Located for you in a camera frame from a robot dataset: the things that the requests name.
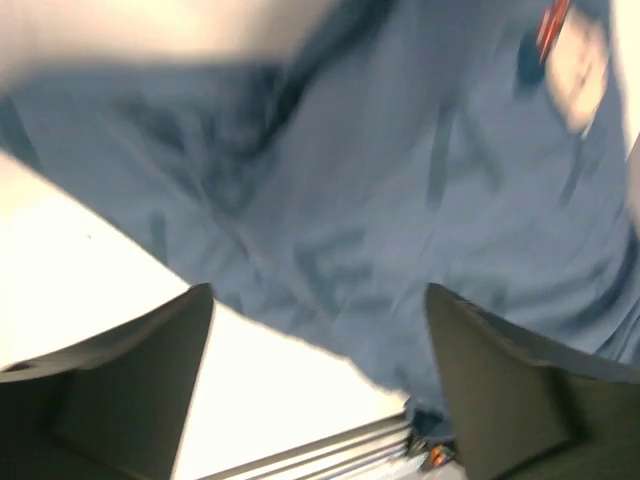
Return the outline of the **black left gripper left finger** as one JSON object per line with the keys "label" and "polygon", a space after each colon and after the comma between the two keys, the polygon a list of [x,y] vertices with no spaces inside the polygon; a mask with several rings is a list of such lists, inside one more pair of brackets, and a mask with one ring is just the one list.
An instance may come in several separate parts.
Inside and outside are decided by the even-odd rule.
{"label": "black left gripper left finger", "polygon": [[4,479],[168,479],[214,313],[209,285],[1,371]]}

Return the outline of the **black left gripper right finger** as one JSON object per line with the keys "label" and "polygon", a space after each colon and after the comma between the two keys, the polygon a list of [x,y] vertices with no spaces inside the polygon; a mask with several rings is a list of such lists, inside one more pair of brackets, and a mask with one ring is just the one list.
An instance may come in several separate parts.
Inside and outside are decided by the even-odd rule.
{"label": "black left gripper right finger", "polygon": [[636,479],[639,371],[431,283],[428,328],[470,479]]}

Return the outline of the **blue cartoon print pillowcase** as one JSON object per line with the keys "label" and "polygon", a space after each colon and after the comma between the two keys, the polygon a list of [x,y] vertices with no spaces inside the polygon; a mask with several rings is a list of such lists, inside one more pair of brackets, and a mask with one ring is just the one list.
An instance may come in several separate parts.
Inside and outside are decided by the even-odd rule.
{"label": "blue cartoon print pillowcase", "polygon": [[343,355],[432,419],[440,283],[639,360],[621,99],[573,131],[542,1],[344,1],[290,64],[65,69],[1,99],[1,146],[192,283]]}

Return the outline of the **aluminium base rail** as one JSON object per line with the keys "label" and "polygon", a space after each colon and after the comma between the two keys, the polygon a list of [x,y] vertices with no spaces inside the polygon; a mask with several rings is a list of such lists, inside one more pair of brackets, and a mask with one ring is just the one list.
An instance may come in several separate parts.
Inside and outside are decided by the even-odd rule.
{"label": "aluminium base rail", "polygon": [[395,479],[420,463],[427,441],[404,414],[396,414],[240,466],[214,480]]}

